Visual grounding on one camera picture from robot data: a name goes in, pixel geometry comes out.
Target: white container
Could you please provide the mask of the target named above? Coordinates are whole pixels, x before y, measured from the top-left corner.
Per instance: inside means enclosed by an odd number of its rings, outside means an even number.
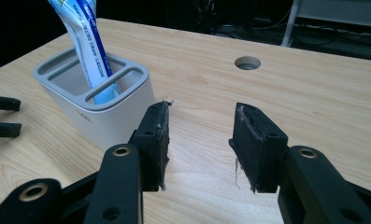
[[[60,106],[80,133],[106,150],[127,143],[147,108],[155,103],[149,70],[107,54],[113,75],[89,89],[74,49],[68,49],[37,66],[33,75]],[[121,94],[100,105],[93,97],[116,82]]]

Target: table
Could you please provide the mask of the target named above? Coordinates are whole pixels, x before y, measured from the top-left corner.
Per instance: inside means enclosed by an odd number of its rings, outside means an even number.
[[[371,0],[294,0],[281,46],[292,44],[297,17],[371,26]]]
[[[323,152],[350,182],[371,190],[371,61],[225,37],[98,19],[106,51],[150,70],[156,101],[170,107],[166,191],[144,194],[145,223],[282,223],[277,194],[253,194],[235,173],[235,104],[263,110],[289,146]],[[99,169],[104,150],[81,136],[32,76],[71,47],[63,35],[0,68],[0,95],[22,101],[0,121],[21,135],[0,138],[0,202],[35,178],[63,187]],[[242,70],[235,60],[261,62]]]

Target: blue toothpaste packaging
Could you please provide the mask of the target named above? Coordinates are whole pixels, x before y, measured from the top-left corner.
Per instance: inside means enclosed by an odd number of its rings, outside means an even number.
[[[90,89],[112,75],[106,52],[98,34],[95,0],[48,0],[62,20],[77,52]],[[114,99],[120,90],[112,84],[94,96],[97,105]]]

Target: black clamp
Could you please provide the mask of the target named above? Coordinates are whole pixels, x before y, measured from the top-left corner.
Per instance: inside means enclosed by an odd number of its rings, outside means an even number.
[[[21,101],[15,98],[0,96],[0,110],[20,110]],[[0,137],[15,138],[20,135],[20,123],[0,122]]]

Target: toothpaste tube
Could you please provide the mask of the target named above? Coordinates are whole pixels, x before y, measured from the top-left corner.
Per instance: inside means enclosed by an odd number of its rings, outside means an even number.
[[[112,76],[95,19],[96,0],[48,0],[74,43],[90,89]],[[94,96],[99,105],[120,93],[116,83]]]

